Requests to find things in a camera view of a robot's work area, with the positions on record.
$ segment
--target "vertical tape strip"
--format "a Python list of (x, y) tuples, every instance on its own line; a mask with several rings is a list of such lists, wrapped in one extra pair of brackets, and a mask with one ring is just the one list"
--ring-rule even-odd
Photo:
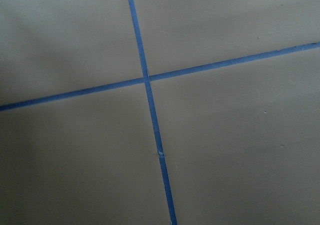
[(166, 165), (164, 150), (162, 147), (158, 118), (157, 118), (156, 107), (155, 107), (155, 102), (154, 102), (154, 96), (152, 93), (151, 84), (150, 84), (150, 80), (149, 80), (147, 61), (146, 61), (146, 56), (145, 56), (144, 45), (142, 42), (135, 1), (128, 0), (128, 2), (129, 2), (133, 28), (134, 28), (137, 47), (138, 47), (140, 62), (141, 62), (141, 69), (142, 69), (142, 74), (143, 74), (145, 90), (146, 90), (146, 96), (147, 96), (147, 100), (148, 100), (148, 104), (149, 104), (149, 110), (150, 110), (150, 115), (151, 115), (151, 120), (152, 120), (155, 143), (156, 143), (156, 147), (157, 147), (158, 154), (159, 154), (159, 161), (160, 161), (160, 166), (161, 166), (162, 178), (163, 178), (163, 183), (164, 183), (164, 190), (165, 190), (165, 195), (166, 195), (166, 201), (167, 201), (168, 208), (169, 208), (171, 224), (177, 225), (177, 218), (176, 218), (176, 212), (175, 212), (175, 207), (174, 207), (174, 201), (172, 198), (169, 176), (168, 176), (168, 171), (167, 171), (167, 165)]

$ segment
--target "blue painter's tape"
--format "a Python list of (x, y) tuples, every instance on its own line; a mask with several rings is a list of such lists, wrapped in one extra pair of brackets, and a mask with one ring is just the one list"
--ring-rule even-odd
[(173, 201), (172, 193), (171, 193), (171, 187), (170, 187), (170, 183), (169, 183), (169, 176), (168, 176), (168, 171), (167, 171), (167, 166), (166, 166), (166, 160), (164, 157), (165, 155), (164, 155), (164, 150), (163, 150), (162, 141), (161, 141), (161, 135), (160, 135), (160, 130), (159, 130), (159, 123), (158, 123), (158, 118), (157, 118), (157, 113), (156, 113), (154, 96), (152, 93), (152, 88), (151, 88), (149, 75), (148, 75), (147, 61), (146, 61), (144, 45), (143, 45), (139, 22), (138, 22), (135, 1), (128, 0), (128, 2), (129, 2), (131, 17), (132, 17), (132, 23), (133, 23), (133, 28), (134, 28), (135, 38), (136, 38), (136, 44), (138, 47), (138, 52), (139, 52), (139, 57), (140, 57), (140, 62), (141, 62), (141, 69), (142, 69), (142, 74), (143, 74), (143, 79), (144, 79), (146, 96), (147, 96), (147, 100), (148, 100), (148, 104), (149, 104), (149, 110), (150, 110), (150, 115), (151, 115), (151, 120), (152, 120), (155, 143), (156, 143), (156, 147), (157, 147), (158, 154), (159, 154), (159, 161), (160, 161), (162, 178), (163, 178), (163, 183), (164, 183), (166, 201), (168, 204), (171, 223), (173, 225), (176, 225), (177, 218), (176, 218), (175, 206), (174, 206), (174, 201)]
[(121, 81), (121, 82), (115, 82), (115, 83), (101, 85), (101, 86), (90, 87), (90, 88), (81, 89), (77, 91), (70, 91), (70, 92), (56, 94), (52, 96), (45, 96), (45, 97), (36, 98), (32, 100), (11, 103), (11, 104), (0, 106), (0, 112), (5, 110), (27, 107), (27, 106), (36, 105), (36, 104), (48, 103), (48, 102), (61, 100), (61, 99), (68, 99), (68, 98), (77, 97), (77, 96), (86, 95), (86, 94), (98, 93), (98, 92), (111, 90), (111, 89), (127, 87), (135, 84), (142, 84), (143, 82), (144, 82), (144, 79), (141, 77), (141, 78), (131, 79), (127, 81)]
[[(286, 55), (286, 54), (301, 52), (301, 51), (310, 50), (310, 49), (317, 49), (317, 48), (320, 48), (320, 41), (314, 42), (314, 43), (309, 43), (309, 44), (304, 44), (304, 45), (299, 45), (299, 46), (288, 47), (288, 48), (284, 48), (281, 50), (268, 51), (268, 52), (263, 52), (263, 53), (254, 54), (254, 55), (250, 55), (250, 56), (243, 56), (243, 57), (234, 58), (234, 59), (230, 59), (230, 60), (218, 61), (218, 62), (214, 62), (214, 63), (210, 63), (210, 64), (189, 67), (189, 68), (176, 70), (176, 71), (164, 72), (164, 73), (160, 73), (160, 74), (156, 74), (156, 75), (151, 75), (148, 78), (149, 78), (149, 81), (168, 79), (168, 78), (172, 78), (172, 77), (177, 77), (177, 76), (197, 73), (197, 72), (201, 72), (201, 71), (217, 69), (217, 68), (222, 68), (222, 67), (226, 67), (226, 66), (242, 64), (242, 63), (256, 61), (256, 60), (260, 60), (260, 59), (267, 59), (267, 58), (276, 57), (276, 56), (280, 56), (280, 55)], [(142, 84), (144, 82), (145, 82), (145, 77), (141, 77), (141, 78), (126, 80), (126, 81), (106, 84), (106, 85), (102, 85), (102, 86), (86, 88), (86, 89), (77, 90), (77, 91), (71, 91), (71, 92), (56, 94), (56, 95), (52, 95), (52, 96), (36, 98), (36, 99), (32, 99), (32, 100), (6, 104), (6, 105), (0, 106), (0, 112), (5, 111), (5, 110), (22, 108), (22, 107), (26, 107), (26, 106), (32, 106), (32, 105), (41, 104), (41, 103), (47, 103), (47, 102), (51, 102), (51, 101), (55, 101), (55, 100), (72, 98), (72, 97), (81, 96), (81, 95), (85, 95), (85, 94), (91, 94), (91, 93), (97, 93), (97, 92), (111, 90), (111, 89), (127, 87), (127, 86), (131, 86), (131, 85), (135, 85), (135, 84)]]
[(163, 178), (163, 182), (164, 182), (164, 190), (165, 190), (166, 200), (168, 201), (169, 208), (173, 208), (173, 209), (169, 209), (171, 223), (172, 223), (172, 225), (176, 225), (178, 223), (177, 223), (176, 214), (175, 214), (175, 210), (174, 210), (174, 203), (173, 203), (173, 200), (171, 199), (172, 194), (171, 194), (170, 181), (169, 181), (169, 177), (168, 177), (165, 156), (160, 155), (159, 161), (160, 161), (160, 166), (161, 166), (162, 178)]
[(209, 63), (205, 65), (189, 67), (189, 68), (180, 69), (176, 71), (164, 72), (156, 75), (151, 75), (149, 79), (150, 81), (168, 79), (168, 78), (177, 77), (181, 75), (193, 74), (201, 71), (217, 69), (217, 68), (222, 68), (226, 66), (242, 64), (242, 63), (252, 62), (256, 60), (267, 59), (267, 58), (272, 58), (280, 55), (286, 55), (286, 54), (301, 52), (301, 51), (310, 50), (310, 49), (317, 49), (317, 48), (320, 48), (320, 41), (299, 45), (299, 46), (292, 46), (292, 47), (284, 48), (281, 50), (267, 51), (259, 54), (243, 56), (243, 57), (234, 58), (230, 60), (218, 61), (218, 62)]

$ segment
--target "blue tape strip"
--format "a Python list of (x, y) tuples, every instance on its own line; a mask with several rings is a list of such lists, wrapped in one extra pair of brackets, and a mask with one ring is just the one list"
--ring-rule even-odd
[[(151, 75), (151, 76), (149, 76), (149, 81), (168, 79), (168, 78), (172, 78), (172, 77), (193, 74), (193, 73), (197, 73), (197, 72), (201, 72), (201, 71), (205, 71), (205, 70), (217, 69), (217, 68), (222, 68), (222, 67), (226, 67), (226, 66), (242, 64), (242, 63), (256, 61), (256, 60), (260, 60), (260, 59), (267, 59), (267, 58), (276, 57), (276, 56), (280, 56), (280, 55), (286, 55), (286, 54), (291, 54), (291, 53), (301, 52), (301, 51), (306, 51), (306, 50), (311, 50), (311, 49), (317, 49), (317, 48), (320, 48), (320, 41), (314, 42), (314, 43), (309, 43), (309, 44), (304, 44), (304, 45), (299, 45), (299, 46), (288, 47), (288, 48), (284, 48), (281, 50), (267, 51), (267, 52), (263, 52), (263, 53), (259, 53), (259, 54), (243, 56), (243, 57), (234, 58), (234, 59), (230, 59), (230, 60), (218, 61), (218, 62), (209, 63), (209, 64), (205, 64), (205, 65), (194, 66), (194, 67), (184, 68), (181, 70), (169, 71), (169, 72), (164, 72), (164, 73), (160, 73), (160, 74), (156, 74), (156, 75)], [(127, 86), (131, 86), (131, 85), (135, 85), (135, 84), (142, 84), (144, 82), (145, 82), (145, 78), (141, 77), (141, 78), (136, 78), (136, 79), (132, 79), (132, 80), (121, 81), (121, 82), (116, 82), (116, 83), (112, 83), (112, 84), (106, 84), (106, 85), (102, 85), (102, 86), (96, 86), (96, 87), (86, 88), (86, 89), (82, 89), (82, 90), (66, 92), (66, 93), (57, 94), (57, 95), (53, 95), (53, 96), (46, 96), (46, 97), (36, 98), (36, 99), (32, 99), (32, 100), (27, 100), (27, 101), (11, 103), (11, 104), (0, 106), (0, 112), (5, 111), (5, 110), (10, 110), (10, 109), (17, 109), (17, 108), (22, 108), (22, 107), (26, 107), (26, 106), (41, 104), (41, 103), (47, 103), (47, 102), (60, 100), (60, 99), (67, 99), (67, 98), (81, 96), (81, 95), (85, 95), (85, 94), (97, 93), (97, 92), (106, 91), (106, 90), (110, 90), (110, 89), (127, 87)]]
[(260, 59), (267, 59), (271, 57), (276, 57), (280, 55), (286, 55), (286, 54), (291, 54), (291, 53), (296, 53), (296, 52), (301, 52), (301, 51), (316, 49), (316, 48), (320, 48), (320, 41), (299, 45), (299, 46), (288, 47), (281, 50), (267, 51), (267, 52), (263, 52), (255, 55), (243, 56), (243, 57), (234, 58), (230, 60), (218, 61), (218, 62), (209, 63), (205, 65), (189, 67), (189, 68), (176, 70), (176, 71), (164, 72), (156, 75), (151, 75), (149, 79), (150, 81), (168, 79), (168, 78), (177, 77), (181, 75), (193, 74), (201, 71), (217, 69), (217, 68), (222, 68), (226, 66), (242, 64), (242, 63), (252, 62)]
[(133, 28), (134, 28), (135, 38), (136, 38), (136, 44), (138, 47), (138, 52), (139, 52), (139, 57), (140, 57), (140, 62), (141, 62), (141, 69), (142, 69), (142, 74), (143, 74), (143, 79), (144, 79), (146, 96), (147, 96), (147, 100), (148, 100), (148, 104), (149, 104), (149, 110), (150, 110), (150, 115), (151, 115), (151, 120), (152, 120), (155, 143), (156, 143), (156, 147), (157, 147), (157, 150), (159, 153), (159, 161), (160, 161), (160, 166), (161, 166), (162, 178), (163, 178), (163, 183), (164, 183), (164, 190), (165, 190), (166, 200), (167, 200), (167, 204), (168, 204), (170, 219), (171, 219), (171, 223), (173, 225), (176, 225), (177, 218), (176, 218), (175, 206), (174, 206), (174, 201), (173, 201), (172, 193), (171, 193), (169, 176), (168, 176), (166, 160), (165, 160), (164, 150), (163, 150), (162, 141), (161, 141), (161, 135), (160, 135), (160, 130), (159, 130), (159, 124), (158, 124), (158, 118), (157, 118), (156, 107), (155, 107), (155, 102), (154, 102), (154, 96), (152, 93), (151, 84), (150, 84), (149, 75), (148, 75), (147, 61), (146, 61), (144, 45), (143, 45), (139, 22), (138, 22), (135, 1), (128, 0), (128, 2), (129, 2), (131, 17), (132, 17), (132, 23), (133, 23)]
[(32, 100), (11, 103), (11, 104), (0, 106), (0, 112), (5, 110), (11, 110), (11, 109), (17, 109), (17, 108), (22, 108), (26, 106), (36, 105), (36, 104), (48, 103), (48, 102), (61, 100), (61, 99), (77, 97), (77, 96), (86, 95), (86, 94), (102, 92), (102, 91), (111, 90), (111, 89), (127, 87), (135, 84), (142, 84), (143, 82), (144, 82), (144, 79), (141, 77), (141, 78), (131, 79), (127, 81), (111, 83), (107, 85), (90, 87), (90, 88), (81, 89), (77, 91), (70, 91), (70, 92), (56, 94), (52, 96), (45, 96), (45, 97), (36, 98)]

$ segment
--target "gray surface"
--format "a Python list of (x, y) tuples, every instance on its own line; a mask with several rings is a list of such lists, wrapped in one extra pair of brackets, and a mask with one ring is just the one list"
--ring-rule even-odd
[(320, 41), (320, 0), (135, 0), (150, 74)]
[(142, 76), (128, 0), (1, 0), (0, 105)]
[(320, 224), (320, 49), (152, 82), (178, 223)]
[(0, 121), (0, 224), (170, 224), (143, 84)]

